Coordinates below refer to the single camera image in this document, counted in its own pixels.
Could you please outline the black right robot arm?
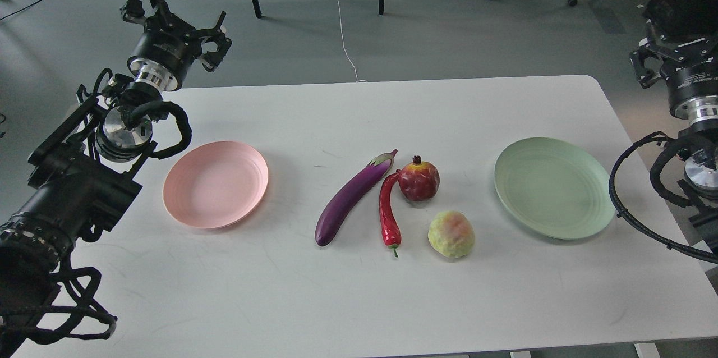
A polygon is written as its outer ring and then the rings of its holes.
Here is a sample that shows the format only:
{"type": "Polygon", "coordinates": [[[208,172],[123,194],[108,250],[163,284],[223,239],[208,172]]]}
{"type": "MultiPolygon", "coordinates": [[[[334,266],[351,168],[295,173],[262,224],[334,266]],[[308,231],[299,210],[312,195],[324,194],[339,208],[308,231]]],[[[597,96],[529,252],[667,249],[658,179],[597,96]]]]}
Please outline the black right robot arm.
{"type": "Polygon", "coordinates": [[[631,227],[669,250],[716,264],[716,146],[717,66],[716,38],[698,38],[667,48],[646,38],[631,52],[630,62],[641,87],[648,89],[661,81],[668,90],[669,113],[688,126],[675,137],[655,131],[623,151],[609,174],[609,197],[631,227]],[[707,250],[682,245],[659,235],[640,222],[623,204],[617,192],[617,173],[623,162],[642,146],[656,144],[661,152],[651,164],[649,181],[659,197],[695,214],[689,223],[707,245],[707,250]]]}

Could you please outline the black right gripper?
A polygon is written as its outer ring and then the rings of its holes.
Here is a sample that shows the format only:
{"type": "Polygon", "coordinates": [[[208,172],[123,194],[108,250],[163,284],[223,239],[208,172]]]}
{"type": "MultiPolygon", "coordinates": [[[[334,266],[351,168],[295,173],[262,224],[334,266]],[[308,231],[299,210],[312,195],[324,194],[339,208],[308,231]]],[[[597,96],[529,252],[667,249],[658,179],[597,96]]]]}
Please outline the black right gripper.
{"type": "Polygon", "coordinates": [[[699,38],[674,48],[641,44],[630,53],[630,62],[643,89],[657,82],[666,82],[672,117],[716,120],[716,38],[699,38]],[[654,71],[646,66],[649,58],[661,61],[661,67],[654,71]]]}

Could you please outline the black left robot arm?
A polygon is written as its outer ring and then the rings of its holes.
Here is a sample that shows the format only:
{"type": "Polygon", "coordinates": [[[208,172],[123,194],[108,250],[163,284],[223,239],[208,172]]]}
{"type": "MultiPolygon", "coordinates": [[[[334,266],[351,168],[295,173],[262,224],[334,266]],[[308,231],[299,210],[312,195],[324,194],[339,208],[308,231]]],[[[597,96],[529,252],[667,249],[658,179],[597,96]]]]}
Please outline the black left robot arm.
{"type": "Polygon", "coordinates": [[[117,318],[96,293],[101,273],[74,268],[78,241],[110,232],[141,191],[135,181],[147,159],[167,159],[191,143],[187,113],[163,94],[181,89],[200,62],[213,72],[231,48],[223,27],[198,29],[166,0],[127,0],[124,21],[143,33],[127,61],[128,75],[105,69],[92,90],[77,90],[79,107],[30,154],[33,196],[2,223],[2,356],[27,340],[107,339],[117,318]]]}

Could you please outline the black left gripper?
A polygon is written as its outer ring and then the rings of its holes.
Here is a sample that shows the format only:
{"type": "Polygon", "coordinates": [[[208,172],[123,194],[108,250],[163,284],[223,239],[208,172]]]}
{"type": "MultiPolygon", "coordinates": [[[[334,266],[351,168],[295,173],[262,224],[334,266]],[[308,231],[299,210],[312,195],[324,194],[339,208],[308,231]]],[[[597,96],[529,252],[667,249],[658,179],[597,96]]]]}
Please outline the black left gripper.
{"type": "Polygon", "coordinates": [[[122,21],[144,29],[127,61],[134,81],[158,92],[175,91],[195,62],[214,72],[232,46],[223,26],[226,15],[221,11],[214,26],[197,29],[172,15],[166,0],[126,0],[122,21]]]}

